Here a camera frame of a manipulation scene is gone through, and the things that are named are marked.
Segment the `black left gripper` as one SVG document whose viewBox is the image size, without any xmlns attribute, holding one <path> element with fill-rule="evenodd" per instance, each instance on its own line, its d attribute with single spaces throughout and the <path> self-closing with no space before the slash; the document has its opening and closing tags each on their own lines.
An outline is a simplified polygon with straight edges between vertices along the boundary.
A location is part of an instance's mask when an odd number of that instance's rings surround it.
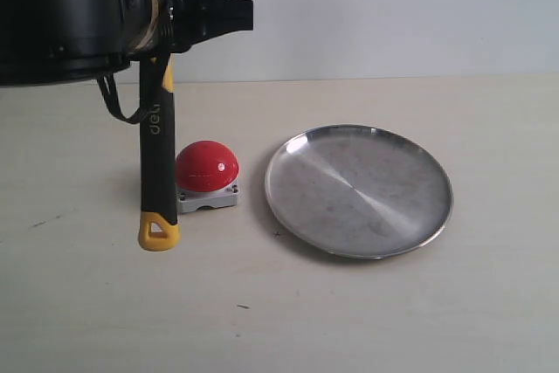
<svg viewBox="0 0 559 373">
<path fill-rule="evenodd" d="M 119 0 L 125 57 L 182 53 L 226 34 L 252 31 L 252 0 Z"/>
</svg>

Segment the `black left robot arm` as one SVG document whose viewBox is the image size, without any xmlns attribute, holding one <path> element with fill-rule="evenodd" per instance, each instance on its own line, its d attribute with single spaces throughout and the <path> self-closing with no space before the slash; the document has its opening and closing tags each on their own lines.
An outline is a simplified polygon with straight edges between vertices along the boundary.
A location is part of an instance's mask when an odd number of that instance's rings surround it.
<svg viewBox="0 0 559 373">
<path fill-rule="evenodd" d="M 252 27 L 250 0 L 1 0 L 1 83 L 98 79 Z"/>
</svg>

